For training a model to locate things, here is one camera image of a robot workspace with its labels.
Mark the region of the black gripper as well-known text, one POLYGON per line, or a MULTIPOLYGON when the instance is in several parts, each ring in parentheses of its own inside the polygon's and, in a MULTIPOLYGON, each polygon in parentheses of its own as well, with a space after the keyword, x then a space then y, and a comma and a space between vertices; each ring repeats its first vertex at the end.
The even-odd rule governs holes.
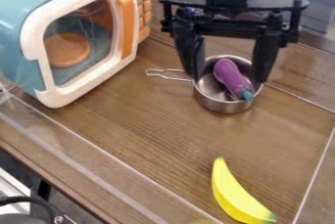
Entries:
POLYGON ((302 11, 308 0, 269 4, 257 0, 159 0, 163 7, 160 30, 172 39, 183 70, 199 76, 203 68, 203 38, 219 36, 254 41, 251 79, 267 79, 278 49, 298 40, 302 11))

